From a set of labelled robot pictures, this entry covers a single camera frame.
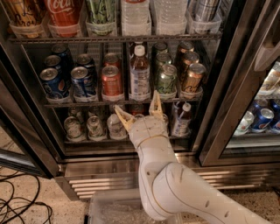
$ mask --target robotic arm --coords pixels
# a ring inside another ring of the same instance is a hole
[[[136,119],[118,106],[115,112],[138,153],[141,201],[152,219],[163,221],[174,214],[189,212],[213,224],[270,223],[177,161],[157,91],[150,104],[150,115]]]

